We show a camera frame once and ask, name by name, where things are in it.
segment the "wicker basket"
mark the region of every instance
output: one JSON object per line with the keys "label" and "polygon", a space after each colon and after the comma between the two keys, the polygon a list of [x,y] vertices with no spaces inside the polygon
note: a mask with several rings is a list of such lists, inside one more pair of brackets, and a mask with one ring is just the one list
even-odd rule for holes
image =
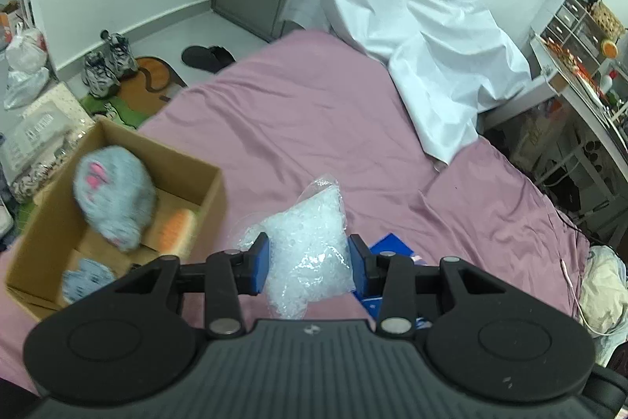
{"label": "wicker basket", "polygon": [[602,31],[606,33],[610,40],[617,41],[626,32],[626,28],[623,24],[601,0],[595,3],[591,8],[591,17],[596,24],[602,28]]}

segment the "white bag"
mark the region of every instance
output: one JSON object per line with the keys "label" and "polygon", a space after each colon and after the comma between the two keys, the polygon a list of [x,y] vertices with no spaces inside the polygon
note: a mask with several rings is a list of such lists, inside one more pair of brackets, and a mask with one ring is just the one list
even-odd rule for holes
{"label": "white bag", "polygon": [[39,29],[16,28],[16,36],[6,48],[9,66],[25,73],[37,73],[46,64],[48,53],[44,50],[43,34]]}
{"label": "white bag", "polygon": [[50,72],[45,66],[36,73],[10,70],[4,95],[4,108],[15,109],[31,103],[42,92],[49,77]]}

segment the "plastic bag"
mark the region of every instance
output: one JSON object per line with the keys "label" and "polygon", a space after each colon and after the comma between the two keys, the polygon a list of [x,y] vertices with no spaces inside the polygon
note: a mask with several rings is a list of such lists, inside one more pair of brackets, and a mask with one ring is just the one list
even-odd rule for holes
{"label": "plastic bag", "polygon": [[4,95],[4,108],[15,109],[31,103],[42,92],[49,77],[50,72],[45,66],[36,73],[10,70]]}
{"label": "plastic bag", "polygon": [[48,59],[45,49],[46,44],[39,29],[24,29],[22,24],[18,24],[16,36],[6,48],[6,60],[14,70],[37,73]]}
{"label": "plastic bag", "polygon": [[322,176],[296,205],[249,227],[235,243],[248,250],[257,235],[270,240],[270,269],[264,292],[281,318],[300,319],[308,302],[355,289],[345,228],[344,205],[336,180]]}

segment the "plush toy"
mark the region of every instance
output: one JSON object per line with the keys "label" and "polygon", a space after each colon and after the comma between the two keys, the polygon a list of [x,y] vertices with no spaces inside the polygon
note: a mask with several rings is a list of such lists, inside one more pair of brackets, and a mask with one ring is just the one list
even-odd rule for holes
{"label": "plush toy", "polygon": [[156,193],[142,162],[121,146],[109,146],[80,160],[74,197],[88,224],[128,252],[152,220]]}

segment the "pair of sneakers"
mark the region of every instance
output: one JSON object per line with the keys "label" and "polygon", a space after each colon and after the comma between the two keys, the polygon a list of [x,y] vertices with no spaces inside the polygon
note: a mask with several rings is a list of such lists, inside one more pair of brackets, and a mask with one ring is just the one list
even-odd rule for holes
{"label": "pair of sneakers", "polygon": [[93,51],[85,56],[83,83],[96,98],[108,98],[120,90],[120,81],[137,73],[139,66],[128,38],[108,31],[102,31],[100,37],[107,43],[106,51]]}

